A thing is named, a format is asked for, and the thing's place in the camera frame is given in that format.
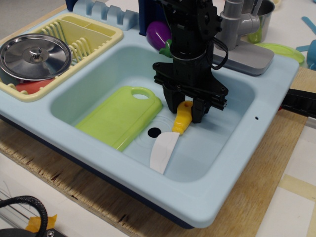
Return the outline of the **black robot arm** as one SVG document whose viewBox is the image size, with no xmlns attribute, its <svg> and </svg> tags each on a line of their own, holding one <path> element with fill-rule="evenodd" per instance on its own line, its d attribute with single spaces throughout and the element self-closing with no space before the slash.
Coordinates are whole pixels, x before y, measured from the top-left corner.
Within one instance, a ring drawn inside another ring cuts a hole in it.
<svg viewBox="0 0 316 237">
<path fill-rule="evenodd" d="M 227 61 L 213 65 L 214 45 L 228 48 L 215 36 L 222 30 L 222 18 L 210 0 L 159 0 L 171 30 L 171 63 L 153 64 L 155 83 L 162 85 L 169 109 L 190 97 L 193 123 L 200 123 L 211 107 L 223 110 L 228 89 L 212 74 Z"/>
</svg>

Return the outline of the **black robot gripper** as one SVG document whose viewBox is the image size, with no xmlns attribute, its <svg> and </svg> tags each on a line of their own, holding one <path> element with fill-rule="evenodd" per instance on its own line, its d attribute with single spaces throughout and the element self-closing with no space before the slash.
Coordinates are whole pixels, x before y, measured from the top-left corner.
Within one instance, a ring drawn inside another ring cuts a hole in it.
<svg viewBox="0 0 316 237">
<path fill-rule="evenodd" d="M 212 74 L 207 56 L 195 59 L 177 59 L 172 63 L 156 62 L 155 83 L 162 85 L 165 100 L 172 113 L 185 97 L 193 98 L 192 122 L 201 123 L 210 107 L 223 110 L 226 106 L 228 89 Z"/>
</svg>

